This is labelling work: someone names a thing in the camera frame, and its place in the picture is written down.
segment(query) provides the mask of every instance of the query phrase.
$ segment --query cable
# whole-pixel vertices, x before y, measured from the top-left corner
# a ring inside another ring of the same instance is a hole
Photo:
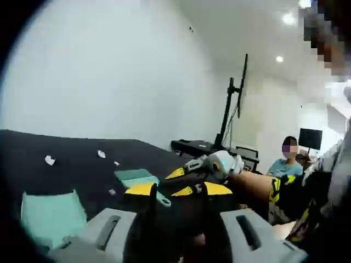
[[[234,111],[233,111],[233,114],[230,116],[229,122],[227,124],[227,128],[225,130],[225,135],[224,135],[224,138],[223,138],[223,141],[222,141],[222,145],[224,145],[226,143],[226,141],[227,141],[227,136],[228,136],[228,132],[229,132],[229,129],[230,129],[230,125],[233,122],[233,118],[234,118],[234,116],[236,114],[236,110],[237,110],[237,104],[236,104],[236,106],[234,108]]]

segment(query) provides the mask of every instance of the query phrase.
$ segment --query black chair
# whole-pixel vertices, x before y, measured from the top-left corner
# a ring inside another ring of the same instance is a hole
[[[243,156],[258,158],[258,151],[253,150],[253,149],[237,146],[236,151],[238,154],[243,155]],[[257,163],[246,161],[246,160],[243,160],[243,161],[244,161],[246,167],[250,167],[251,172],[254,173],[256,171]]]

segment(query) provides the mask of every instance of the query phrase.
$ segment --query black table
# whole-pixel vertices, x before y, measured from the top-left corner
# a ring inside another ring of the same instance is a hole
[[[210,142],[205,141],[186,141],[186,140],[178,140],[171,142],[172,149],[179,151],[181,153],[187,153],[194,157],[200,157],[202,155],[210,155],[211,153],[217,152],[219,150],[227,150],[232,155],[239,154],[236,149],[225,149],[224,147],[221,149],[217,149]],[[259,159],[255,157],[243,156],[241,158],[255,164],[259,163]]]
[[[99,158],[97,150],[104,151],[106,158]],[[56,159],[53,166],[44,161],[46,155]],[[190,174],[165,181],[167,175],[187,160],[145,142],[60,138],[1,130],[0,158],[1,175],[10,184],[17,211],[23,192],[59,195],[75,189],[88,220],[105,208],[139,212],[137,205],[125,202],[125,189],[114,171],[143,168],[160,179],[158,190],[172,202],[170,208],[156,203],[157,233],[162,241],[158,244],[160,256],[167,257],[181,250],[203,229],[202,199],[197,195],[171,197],[172,193],[201,179]],[[116,195],[111,195],[110,189],[114,189]],[[238,208],[233,196],[219,197],[216,202],[221,211]]]

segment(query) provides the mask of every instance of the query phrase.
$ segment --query computer monitor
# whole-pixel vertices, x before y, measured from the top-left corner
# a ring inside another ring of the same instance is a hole
[[[300,136],[298,139],[299,146],[320,150],[322,143],[322,130],[300,129]]]

